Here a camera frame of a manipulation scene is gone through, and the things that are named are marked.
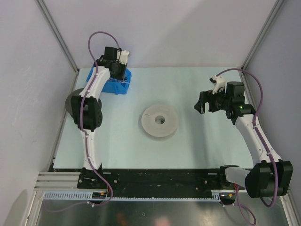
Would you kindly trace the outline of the blue plastic bin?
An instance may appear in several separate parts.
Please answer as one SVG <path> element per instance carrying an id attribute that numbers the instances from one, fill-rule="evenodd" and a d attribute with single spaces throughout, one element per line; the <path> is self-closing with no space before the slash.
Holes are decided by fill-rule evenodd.
<path id="1" fill-rule="evenodd" d="M 132 74 L 126 69 L 124 80 L 117 80 L 111 77 L 108 68 L 99 66 L 93 67 L 89 74 L 89 80 L 80 93 L 82 97 L 94 96 L 99 97 L 101 92 L 113 94 L 126 94 L 130 85 Z"/>

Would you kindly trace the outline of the light grey cable spool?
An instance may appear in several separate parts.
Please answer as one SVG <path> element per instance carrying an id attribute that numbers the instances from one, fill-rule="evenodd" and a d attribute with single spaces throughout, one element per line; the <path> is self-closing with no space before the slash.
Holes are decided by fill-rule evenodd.
<path id="1" fill-rule="evenodd" d="M 143 112 L 141 125 L 148 137 L 156 141 L 165 141 L 177 132 L 179 119 L 172 106 L 152 105 Z"/>

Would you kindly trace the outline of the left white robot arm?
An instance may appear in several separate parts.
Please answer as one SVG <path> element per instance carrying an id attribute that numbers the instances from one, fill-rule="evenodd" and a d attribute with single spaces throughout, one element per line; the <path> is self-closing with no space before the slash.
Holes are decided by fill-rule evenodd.
<path id="1" fill-rule="evenodd" d="M 71 97 L 74 123 L 80 130 L 84 146 L 84 168 L 97 170 L 102 162 L 96 151 L 96 135 L 103 121 L 101 91 L 110 78 L 123 80 L 130 52 L 106 47 L 104 54 L 94 62 L 91 77 L 83 90 Z"/>

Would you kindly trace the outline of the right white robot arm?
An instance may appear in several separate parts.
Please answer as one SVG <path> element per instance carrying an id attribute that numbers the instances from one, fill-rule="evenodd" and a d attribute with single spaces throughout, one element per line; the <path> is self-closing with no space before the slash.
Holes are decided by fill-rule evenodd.
<path id="1" fill-rule="evenodd" d="M 265 137 L 255 109 L 245 103 L 245 87 L 242 82 L 231 81 L 225 86 L 202 91 L 194 109 L 205 113 L 205 104 L 209 112 L 225 111 L 226 116 L 242 135 L 251 154 L 253 168 L 243 169 L 236 165 L 221 166 L 222 174 L 217 184 L 228 189 L 237 184 L 246 189 L 252 198 L 284 196 L 287 194 L 293 174 L 293 165 L 284 161 L 275 152 Z"/>

